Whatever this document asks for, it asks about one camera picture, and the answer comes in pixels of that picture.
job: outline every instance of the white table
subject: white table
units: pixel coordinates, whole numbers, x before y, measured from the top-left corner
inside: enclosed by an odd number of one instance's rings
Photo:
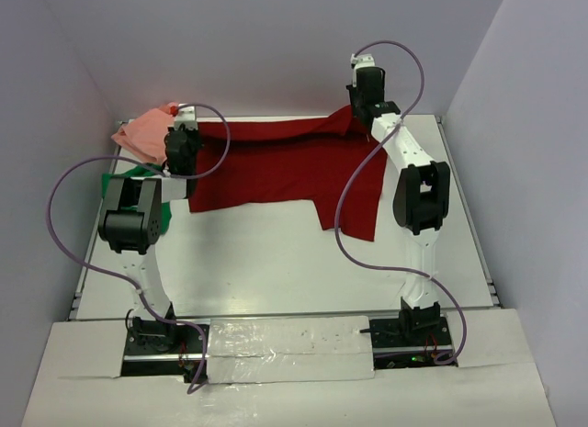
[[[447,161],[434,116],[409,116],[406,125],[429,154]],[[117,171],[128,168],[120,163]],[[404,265],[405,240],[391,213],[397,180],[398,173],[389,161],[375,242],[344,237],[348,250],[365,262]],[[157,243],[157,256],[164,288],[178,316],[400,308],[403,274],[368,271],[349,263],[340,254],[334,233],[321,230],[310,201],[248,204],[191,214],[184,200],[173,202],[172,212],[170,229]],[[120,271],[116,255],[100,239],[96,239],[89,261]],[[449,215],[437,244],[437,267],[437,277],[462,307],[492,306],[455,179],[451,181]],[[132,307],[129,287],[116,278],[83,273],[80,290],[78,320],[120,319]],[[440,302],[443,308],[451,308],[446,297]]]
[[[119,376],[121,321],[55,323],[23,425],[555,427],[516,312],[466,317],[470,342],[460,367],[380,370],[357,381],[207,385],[191,396],[176,376]],[[458,325],[450,315],[452,333]]]

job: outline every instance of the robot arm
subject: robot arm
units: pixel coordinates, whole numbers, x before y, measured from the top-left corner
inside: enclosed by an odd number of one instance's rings
[[[401,123],[396,104],[385,101],[386,74],[370,54],[352,56],[351,64],[353,79],[347,90],[353,115],[382,142]],[[449,207],[449,166],[437,163],[404,125],[383,148],[399,173],[392,211],[406,236],[407,266],[432,275],[435,243]],[[432,327],[439,320],[435,286],[420,275],[408,274],[401,289],[402,329]]]
[[[165,137],[165,154],[170,174],[192,175],[200,137],[194,108],[185,108]],[[162,204],[189,197],[197,180],[161,176],[110,179],[100,209],[98,233],[108,242],[121,262],[125,274],[141,285],[152,309],[174,319],[174,306],[162,285],[155,244],[161,234]],[[133,339],[165,349],[175,344],[175,326],[161,323],[142,305],[133,288],[134,309],[130,312]]]

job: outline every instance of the red cloth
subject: red cloth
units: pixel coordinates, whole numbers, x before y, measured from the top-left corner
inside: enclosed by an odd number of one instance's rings
[[[221,157],[225,130],[215,122],[198,123],[204,148],[197,172]],[[344,107],[328,118],[279,122],[230,123],[232,143],[219,169],[198,181],[190,211],[235,207],[248,202],[308,199],[323,230],[334,227],[334,212],[345,183],[378,144]],[[378,153],[352,185],[341,215],[341,230],[373,241],[386,166]]]

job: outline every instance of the white cardboard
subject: white cardboard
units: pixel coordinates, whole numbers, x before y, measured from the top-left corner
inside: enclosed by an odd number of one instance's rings
[[[374,377],[373,358],[365,354],[269,354],[211,357],[210,384],[344,381]]]
[[[371,353],[368,317],[213,320],[210,356]]]
[[[53,323],[38,379],[119,376],[126,335],[124,321]]]
[[[209,385],[191,396],[186,389],[173,376],[44,377],[23,426],[555,427],[533,364],[378,371],[359,381]]]
[[[515,309],[469,310],[465,315],[468,339],[458,358],[459,367],[533,363]],[[459,314],[448,312],[447,324],[457,347],[463,333]]]

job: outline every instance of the gray wall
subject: gray wall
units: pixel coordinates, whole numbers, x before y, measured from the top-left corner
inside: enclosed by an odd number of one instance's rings
[[[559,426],[588,425],[588,0],[504,0],[447,114],[492,276]]]
[[[43,0],[0,0],[0,425],[20,425],[51,323],[66,318],[78,266],[55,249],[43,207],[69,164],[104,152],[114,128]],[[56,221],[83,254],[98,166],[59,193]]]
[[[392,38],[423,59],[421,113],[443,114],[502,0],[48,0],[119,118],[171,99],[229,115],[324,114],[347,102],[352,51]],[[390,96],[418,73],[378,49]]]

